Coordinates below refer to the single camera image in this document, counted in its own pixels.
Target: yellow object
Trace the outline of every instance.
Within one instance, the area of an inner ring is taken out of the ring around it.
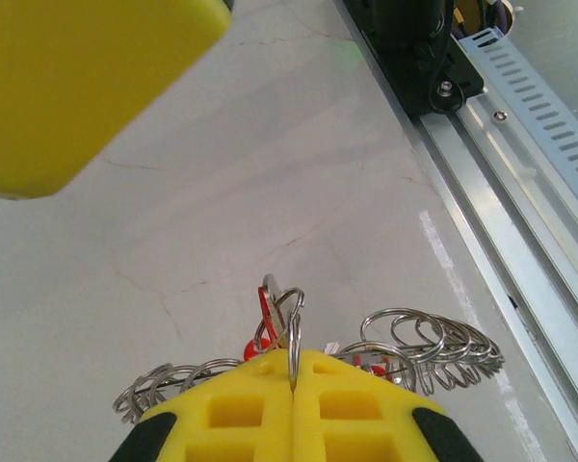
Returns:
[[[457,24],[464,23],[464,16],[462,16],[462,13],[458,9],[458,7],[454,8],[454,19],[456,20]]]
[[[274,350],[154,406],[138,426],[177,420],[150,460],[436,462],[411,417],[418,407],[444,414],[435,403],[308,350],[292,396],[287,369],[286,350]]]
[[[229,22],[222,0],[0,0],[0,195],[62,188]]]

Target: metal key ring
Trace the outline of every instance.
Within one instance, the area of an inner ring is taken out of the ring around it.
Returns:
[[[237,368],[242,363],[243,361],[240,361],[239,359],[231,359],[231,358],[221,358],[221,359],[213,359],[212,361],[207,361],[198,368],[194,369],[189,374],[189,376],[184,379],[184,383],[182,383],[182,386],[180,387],[180,393],[186,392],[191,387],[195,379],[202,372],[211,371],[212,369],[216,368]]]
[[[276,303],[277,304],[282,304],[284,303],[291,295],[297,295],[298,299],[296,300],[296,304],[294,305],[293,309],[291,310],[291,312],[289,313],[289,320],[287,322],[285,322],[285,327],[282,330],[282,332],[280,332],[277,337],[276,340],[274,340],[272,342],[271,345],[269,345],[266,348],[262,348],[261,347],[261,338],[263,337],[263,333],[265,331],[265,322],[261,321],[259,323],[259,325],[257,326],[257,330],[254,333],[254,348],[255,351],[258,354],[263,354],[263,353],[267,353],[268,351],[271,351],[275,348],[278,347],[278,344],[280,343],[281,339],[285,338],[286,336],[288,336],[289,333],[289,324],[291,323],[291,319],[293,319],[299,312],[300,310],[303,308],[304,306],[304,292],[301,289],[298,289],[297,287],[294,287],[292,289],[287,289],[286,291],[284,291],[277,299],[276,299]]]
[[[408,344],[405,343],[396,335],[394,329],[396,325],[402,322],[407,321],[426,322],[431,326],[433,332],[439,335],[439,340],[436,343],[426,338],[426,341],[428,343],[431,343],[431,347],[429,349],[426,349],[421,352],[415,351],[412,354],[407,351],[404,351],[403,354],[405,357],[408,357],[410,360],[415,361],[417,363],[422,363],[428,361],[430,358],[435,358],[444,348],[446,342],[445,332],[443,327],[438,322],[438,320],[434,316],[431,316],[427,313],[423,313],[421,311],[412,310],[410,308],[387,308],[384,310],[376,311],[375,313],[366,317],[362,322],[361,326],[359,327],[359,336],[362,339],[362,342],[368,342],[368,339],[366,337],[366,329],[371,323],[373,323],[376,320],[392,316],[396,318],[391,323],[390,334],[392,335],[392,338],[401,347],[408,347]]]
[[[170,369],[172,367],[173,367],[173,365],[171,363],[166,363],[166,364],[163,364],[162,366],[158,366],[157,368],[154,368],[150,372],[139,377],[139,379],[136,380],[136,383],[139,385],[140,383],[142,383],[142,382],[139,382],[139,380],[142,380],[142,379],[150,378],[150,380],[151,380],[152,377],[154,377],[157,373],[163,372],[166,369]],[[136,395],[137,394],[136,388],[139,388],[138,386],[134,386],[134,385],[135,384],[131,385],[126,390],[124,390],[122,393],[120,393],[119,396],[114,401],[114,404],[112,407],[114,408],[114,410],[116,412],[124,412],[127,409],[131,409],[130,402],[131,402],[132,398],[130,398],[129,396],[130,395]]]
[[[289,345],[287,357],[289,361],[289,386],[293,392],[298,384],[298,371],[300,369],[300,341],[302,332],[300,331],[300,315],[292,316],[289,320]]]
[[[430,346],[429,349],[421,349],[421,351],[418,351],[415,348],[411,348],[410,345],[407,344],[406,342],[402,341],[399,338],[399,336],[397,335],[397,333],[394,331],[394,329],[396,329],[399,325],[401,325],[405,322],[411,322],[411,321],[415,322],[413,329],[418,334],[418,336],[424,342],[426,342],[427,345]],[[447,342],[445,329],[443,329],[443,327],[438,322],[433,323],[433,321],[436,321],[436,320],[434,318],[431,318],[430,316],[417,317],[417,316],[410,316],[410,315],[400,315],[398,318],[396,318],[391,323],[390,334],[392,335],[394,340],[396,340],[396,342],[401,342],[401,345],[403,347],[406,347],[407,357],[411,361],[415,361],[415,363],[426,363],[428,361],[431,361],[432,359],[436,358],[441,353],[441,351],[443,351],[443,349],[445,348],[445,344]],[[433,330],[433,332],[439,336],[439,339],[436,342],[422,333],[422,331],[420,330],[420,326],[422,324],[429,325],[431,327],[431,329]]]
[[[180,374],[180,373],[186,373],[187,376],[186,378],[190,377],[191,374],[193,373],[193,371],[195,371],[199,366],[192,366],[192,365],[185,365],[185,366],[179,366],[177,368],[169,368],[163,372],[161,372],[158,375],[158,378],[154,381],[154,383],[152,383],[152,385],[150,385],[150,389],[149,389],[149,404],[150,407],[155,406],[157,404],[157,397],[159,394],[157,394],[157,389],[159,387],[159,385],[163,385],[165,383],[165,381],[171,376],[171,377],[175,377],[176,375]]]
[[[412,392],[415,392],[415,385],[417,383],[417,372],[415,370],[415,364],[397,346],[386,344],[384,342],[366,340],[345,346],[338,353],[349,353],[351,351],[363,348],[367,350],[382,352],[384,354],[396,357],[405,366],[402,374],[405,375],[405,372],[408,372],[408,380],[405,381],[407,384],[406,388]]]

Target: bolt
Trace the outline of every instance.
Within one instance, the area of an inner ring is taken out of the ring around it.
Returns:
[[[443,96],[444,98],[450,97],[452,95],[452,87],[452,82],[444,80],[441,82],[441,85],[439,85],[439,95]]]
[[[503,123],[508,119],[508,113],[497,111],[492,115],[492,118],[494,119],[495,123]]]

